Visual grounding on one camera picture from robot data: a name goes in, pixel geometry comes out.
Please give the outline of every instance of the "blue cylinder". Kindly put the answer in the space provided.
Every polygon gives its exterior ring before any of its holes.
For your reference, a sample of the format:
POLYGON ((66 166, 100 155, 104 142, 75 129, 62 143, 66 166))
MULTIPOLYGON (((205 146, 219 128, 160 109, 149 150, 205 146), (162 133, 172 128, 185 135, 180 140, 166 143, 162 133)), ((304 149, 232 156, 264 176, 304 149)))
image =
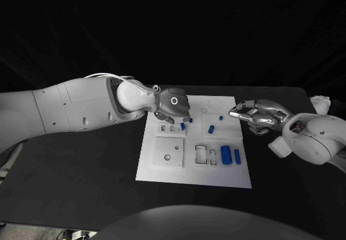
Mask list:
POLYGON ((212 134, 212 133, 213 133, 213 131, 215 131, 215 126, 213 126, 213 125, 211 125, 208 132, 212 134))
POLYGON ((241 164, 241 156, 239 156, 239 150, 238 149, 234 150, 234 156, 235 156, 236 164, 241 164))
POLYGON ((222 164, 225 164, 225 165, 232 164, 232 156, 231 156, 229 146, 221 147, 221 158, 222 158, 222 164))

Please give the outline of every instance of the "black table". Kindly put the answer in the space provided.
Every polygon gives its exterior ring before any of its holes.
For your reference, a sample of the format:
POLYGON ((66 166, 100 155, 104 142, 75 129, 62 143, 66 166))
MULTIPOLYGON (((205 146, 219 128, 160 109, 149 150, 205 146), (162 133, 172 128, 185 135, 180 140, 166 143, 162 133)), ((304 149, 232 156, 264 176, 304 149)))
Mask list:
MULTIPOLYGON (((316 113, 301 88, 179 87, 187 95, 235 96, 236 103, 270 99, 294 113, 316 113)), ((252 189, 136 181, 146 120, 27 141, 0 185, 0 222, 100 231, 143 210, 206 205, 340 239, 346 176, 333 165, 313 165, 294 154, 278 158, 268 143, 280 133, 255 136, 242 122, 252 189)))

